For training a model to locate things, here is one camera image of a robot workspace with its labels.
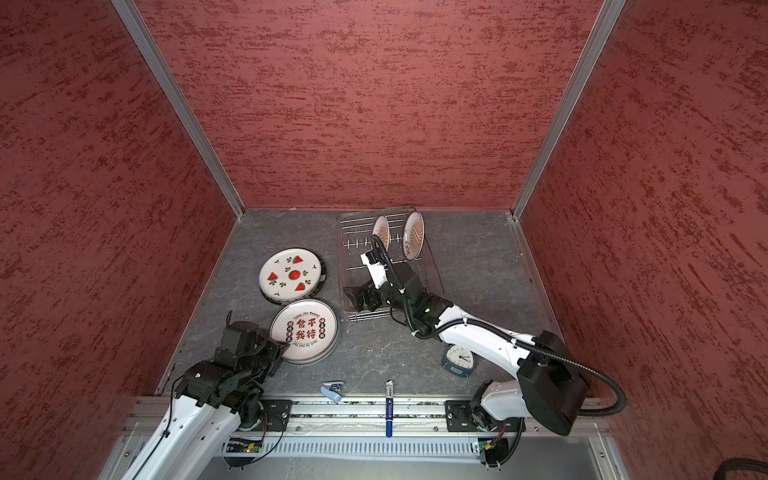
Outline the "white watermelon pattern plate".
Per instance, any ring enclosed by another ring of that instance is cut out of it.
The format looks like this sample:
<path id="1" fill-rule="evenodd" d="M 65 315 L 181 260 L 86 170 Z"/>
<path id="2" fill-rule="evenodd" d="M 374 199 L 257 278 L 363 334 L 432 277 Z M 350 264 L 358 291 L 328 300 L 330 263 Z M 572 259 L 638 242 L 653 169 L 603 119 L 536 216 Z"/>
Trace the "white watermelon pattern plate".
<path id="1" fill-rule="evenodd" d="M 311 296 L 317 289 L 320 265 L 314 252 L 289 248 L 272 255 L 259 272 L 261 293 L 271 302 L 286 304 Z"/>

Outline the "brown patterned plate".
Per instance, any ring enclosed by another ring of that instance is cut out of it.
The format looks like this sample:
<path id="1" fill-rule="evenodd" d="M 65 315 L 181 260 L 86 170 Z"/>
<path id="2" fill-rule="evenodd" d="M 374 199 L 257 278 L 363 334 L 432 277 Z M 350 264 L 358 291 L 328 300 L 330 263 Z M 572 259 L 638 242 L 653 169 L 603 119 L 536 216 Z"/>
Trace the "brown patterned plate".
<path id="1" fill-rule="evenodd" d="M 379 215 L 373 225 L 372 234 L 378 237 L 385 248 L 388 248 L 391 243 L 390 225 L 388 218 L 384 215 Z"/>

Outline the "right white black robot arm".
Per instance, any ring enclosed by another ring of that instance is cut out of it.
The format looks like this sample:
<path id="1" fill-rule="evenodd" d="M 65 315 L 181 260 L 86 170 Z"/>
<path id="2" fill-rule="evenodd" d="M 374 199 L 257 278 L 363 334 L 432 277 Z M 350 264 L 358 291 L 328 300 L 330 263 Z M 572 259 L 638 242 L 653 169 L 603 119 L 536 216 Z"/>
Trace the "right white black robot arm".
<path id="1" fill-rule="evenodd" d="M 473 413 L 478 422 L 526 416 L 555 434 L 570 434 L 589 384 L 557 335 L 503 329 L 430 293 L 410 266 L 398 264 L 394 273 L 397 279 L 378 269 L 371 280 L 346 287 L 344 294 L 357 312 L 399 311 L 413 336 L 464 348 L 511 375 L 509 381 L 490 381 L 479 390 Z"/>

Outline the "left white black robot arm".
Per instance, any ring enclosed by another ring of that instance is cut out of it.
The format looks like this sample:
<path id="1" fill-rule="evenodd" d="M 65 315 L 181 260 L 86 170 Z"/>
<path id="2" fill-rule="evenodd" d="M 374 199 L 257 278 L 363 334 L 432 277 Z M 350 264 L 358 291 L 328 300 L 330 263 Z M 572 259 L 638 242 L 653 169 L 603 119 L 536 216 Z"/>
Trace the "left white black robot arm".
<path id="1" fill-rule="evenodd" d="M 197 479 L 236 431 L 265 432 L 263 383 L 288 347 L 252 322 L 227 324 L 213 357 L 173 382 L 166 413 L 123 477 Z"/>

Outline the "rearmost brown rim plate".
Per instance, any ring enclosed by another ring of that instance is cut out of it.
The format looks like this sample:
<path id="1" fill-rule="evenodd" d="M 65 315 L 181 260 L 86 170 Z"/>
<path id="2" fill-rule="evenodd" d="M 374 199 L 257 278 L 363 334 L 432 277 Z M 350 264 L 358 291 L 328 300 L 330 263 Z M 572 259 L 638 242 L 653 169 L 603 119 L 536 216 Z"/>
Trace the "rearmost brown rim plate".
<path id="1" fill-rule="evenodd" d="M 422 214 L 412 211 L 403 226 L 402 250 L 406 260 L 416 260 L 425 241 L 425 223 Z"/>

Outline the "blue marker pen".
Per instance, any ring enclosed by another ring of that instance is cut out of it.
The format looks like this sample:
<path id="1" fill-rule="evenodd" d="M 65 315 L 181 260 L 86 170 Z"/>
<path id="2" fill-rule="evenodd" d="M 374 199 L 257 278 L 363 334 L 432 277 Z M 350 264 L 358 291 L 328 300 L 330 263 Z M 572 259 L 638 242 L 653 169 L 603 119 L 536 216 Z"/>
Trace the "blue marker pen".
<path id="1" fill-rule="evenodd" d="M 393 435 L 394 420 L 394 381 L 387 380 L 385 383 L 385 435 L 391 438 Z"/>

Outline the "light blue clip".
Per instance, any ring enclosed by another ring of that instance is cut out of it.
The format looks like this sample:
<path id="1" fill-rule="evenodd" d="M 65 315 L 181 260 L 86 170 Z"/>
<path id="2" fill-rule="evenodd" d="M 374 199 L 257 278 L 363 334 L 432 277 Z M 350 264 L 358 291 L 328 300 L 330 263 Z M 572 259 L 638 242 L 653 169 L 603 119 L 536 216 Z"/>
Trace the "light blue clip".
<path id="1" fill-rule="evenodd" d="M 323 382 L 320 387 L 320 393 L 331 402 L 338 404 L 343 399 L 342 391 L 344 386 L 345 383 L 343 381 Z"/>

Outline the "green alarm clock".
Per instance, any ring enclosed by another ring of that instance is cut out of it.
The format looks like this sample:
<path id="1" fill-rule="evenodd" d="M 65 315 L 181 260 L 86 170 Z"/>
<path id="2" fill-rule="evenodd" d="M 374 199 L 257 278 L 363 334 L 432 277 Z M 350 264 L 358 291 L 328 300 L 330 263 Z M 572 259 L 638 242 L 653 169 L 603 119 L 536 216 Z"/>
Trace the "green alarm clock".
<path id="1" fill-rule="evenodd" d="M 442 357 L 441 365 L 444 370 L 454 376 L 468 378 L 474 372 L 476 362 L 470 350 L 458 345 L 450 345 Z"/>

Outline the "left small circuit board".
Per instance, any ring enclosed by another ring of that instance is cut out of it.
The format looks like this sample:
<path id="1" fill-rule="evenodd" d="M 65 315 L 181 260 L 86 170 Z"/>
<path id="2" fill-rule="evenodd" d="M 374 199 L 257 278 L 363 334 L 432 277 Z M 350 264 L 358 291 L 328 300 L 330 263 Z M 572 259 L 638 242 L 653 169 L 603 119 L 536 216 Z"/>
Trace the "left small circuit board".
<path id="1" fill-rule="evenodd" d="M 222 458 L 229 469 L 243 469 L 263 456 L 263 447 L 263 441 L 231 438 L 222 448 Z"/>

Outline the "small circuit board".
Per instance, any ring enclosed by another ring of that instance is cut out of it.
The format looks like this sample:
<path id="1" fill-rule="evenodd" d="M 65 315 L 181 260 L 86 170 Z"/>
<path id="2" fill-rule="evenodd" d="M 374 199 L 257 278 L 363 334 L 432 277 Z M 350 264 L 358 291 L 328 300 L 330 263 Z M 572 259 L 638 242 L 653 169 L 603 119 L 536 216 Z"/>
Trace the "small circuit board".
<path id="1" fill-rule="evenodd" d="M 263 456 L 263 447 L 263 441 L 231 438 L 222 448 L 222 458 L 229 469 L 243 469 Z"/>
<path id="2" fill-rule="evenodd" d="M 486 469 L 500 469 L 506 462 L 510 451 L 510 442 L 507 438 L 500 440 L 479 439 L 475 443 L 479 462 Z"/>

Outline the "right small circuit board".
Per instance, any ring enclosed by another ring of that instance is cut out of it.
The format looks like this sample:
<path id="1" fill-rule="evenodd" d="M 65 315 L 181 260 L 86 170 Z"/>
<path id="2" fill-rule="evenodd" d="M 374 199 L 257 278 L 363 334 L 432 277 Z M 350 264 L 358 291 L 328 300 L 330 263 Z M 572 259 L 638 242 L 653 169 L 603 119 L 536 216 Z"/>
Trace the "right small circuit board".
<path id="1" fill-rule="evenodd" d="M 507 438 L 500 440 L 479 439 L 475 443 L 479 462 L 486 469 L 500 469 L 506 462 L 510 451 L 510 442 Z"/>

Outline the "aluminium front rail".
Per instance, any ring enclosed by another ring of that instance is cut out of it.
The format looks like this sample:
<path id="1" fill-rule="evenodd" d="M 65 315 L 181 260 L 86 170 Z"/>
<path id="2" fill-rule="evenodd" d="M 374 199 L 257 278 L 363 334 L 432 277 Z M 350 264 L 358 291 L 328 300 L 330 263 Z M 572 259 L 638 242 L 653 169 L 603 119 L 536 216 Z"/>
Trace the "aluminium front rail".
<path id="1" fill-rule="evenodd" d="M 306 437 L 383 437 L 385 435 L 385 398 L 382 396 L 346 396 L 335 404 L 322 395 L 295 395 L 262 399 L 293 401 L 290 418 L 283 431 L 289 436 Z M 394 398 L 393 435 L 395 437 L 495 435 L 485 432 L 449 432 L 444 402 L 437 396 L 396 396 Z M 167 396 L 141 397 L 122 427 L 121 434 L 150 435 L 169 405 Z"/>

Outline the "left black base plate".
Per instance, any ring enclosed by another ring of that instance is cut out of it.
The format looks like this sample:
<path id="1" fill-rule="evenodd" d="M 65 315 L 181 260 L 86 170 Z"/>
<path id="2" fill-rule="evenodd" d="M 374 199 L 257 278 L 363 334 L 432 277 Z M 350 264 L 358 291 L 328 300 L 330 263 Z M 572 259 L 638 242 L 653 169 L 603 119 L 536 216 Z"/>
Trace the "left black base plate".
<path id="1" fill-rule="evenodd" d="M 260 399 L 247 404 L 240 413 L 241 432 L 283 431 L 290 418 L 293 401 Z"/>

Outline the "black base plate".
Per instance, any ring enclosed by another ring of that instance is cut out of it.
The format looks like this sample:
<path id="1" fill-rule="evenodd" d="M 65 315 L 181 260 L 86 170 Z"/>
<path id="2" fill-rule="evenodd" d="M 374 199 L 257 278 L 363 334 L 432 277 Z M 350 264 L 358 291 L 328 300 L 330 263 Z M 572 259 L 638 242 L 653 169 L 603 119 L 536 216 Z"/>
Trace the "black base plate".
<path id="1" fill-rule="evenodd" d="M 447 429 L 449 432 L 485 432 L 489 434 L 515 433 L 519 428 L 526 430 L 523 418 L 509 417 L 497 420 L 477 402 L 469 400 L 447 400 L 444 402 Z"/>
<path id="2" fill-rule="evenodd" d="M 247 404 L 240 413 L 241 432 L 283 431 L 290 418 L 293 401 L 260 399 Z"/>

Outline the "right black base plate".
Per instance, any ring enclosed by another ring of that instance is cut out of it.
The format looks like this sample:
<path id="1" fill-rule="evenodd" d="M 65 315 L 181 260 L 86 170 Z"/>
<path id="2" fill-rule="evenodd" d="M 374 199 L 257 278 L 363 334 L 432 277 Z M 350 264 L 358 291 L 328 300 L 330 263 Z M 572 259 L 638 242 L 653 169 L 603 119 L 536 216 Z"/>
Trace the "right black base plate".
<path id="1" fill-rule="evenodd" d="M 447 429 L 449 432 L 485 432 L 489 434 L 515 433 L 519 428 L 526 430 L 523 418 L 509 417 L 497 420 L 477 402 L 469 400 L 447 400 L 444 402 Z"/>

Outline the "left aluminium corner post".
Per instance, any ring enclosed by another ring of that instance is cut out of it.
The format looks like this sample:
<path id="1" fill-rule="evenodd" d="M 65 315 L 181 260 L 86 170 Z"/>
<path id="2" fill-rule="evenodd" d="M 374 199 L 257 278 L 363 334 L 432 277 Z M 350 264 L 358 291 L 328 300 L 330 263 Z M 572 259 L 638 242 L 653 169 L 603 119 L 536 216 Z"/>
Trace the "left aluminium corner post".
<path id="1" fill-rule="evenodd" d="M 232 209 L 235 218 L 240 221 L 245 216 L 247 208 L 153 39 L 136 3 L 129 0 L 112 0 L 111 4 Z"/>

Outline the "aluminium corner post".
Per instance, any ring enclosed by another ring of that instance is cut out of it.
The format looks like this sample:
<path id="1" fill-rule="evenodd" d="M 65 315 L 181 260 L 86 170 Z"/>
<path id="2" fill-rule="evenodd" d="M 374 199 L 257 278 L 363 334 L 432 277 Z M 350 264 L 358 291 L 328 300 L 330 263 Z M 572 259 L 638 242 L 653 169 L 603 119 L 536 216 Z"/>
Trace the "aluminium corner post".
<path id="1" fill-rule="evenodd" d="M 112 0 L 111 4 L 232 209 L 235 218 L 240 221 L 245 216 L 247 208 L 153 39 L 136 3 L 129 0 Z"/>
<path id="2" fill-rule="evenodd" d="M 520 222 L 522 220 L 525 209 L 533 197 L 533 193 L 625 5 L 625 0 L 605 0 L 602 2 L 550 126 L 511 210 L 511 218 L 514 221 Z"/>

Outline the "right aluminium corner post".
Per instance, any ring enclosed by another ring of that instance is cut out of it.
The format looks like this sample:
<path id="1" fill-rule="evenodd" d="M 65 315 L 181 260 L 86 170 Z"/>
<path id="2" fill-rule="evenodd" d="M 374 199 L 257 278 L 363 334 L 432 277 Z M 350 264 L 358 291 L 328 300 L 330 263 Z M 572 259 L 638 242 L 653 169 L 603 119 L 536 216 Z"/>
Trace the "right aluminium corner post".
<path id="1" fill-rule="evenodd" d="M 602 2 L 550 126 L 511 210 L 511 218 L 514 221 L 520 222 L 522 220 L 525 209 L 533 197 L 533 193 L 625 5 L 625 0 L 605 0 Z"/>

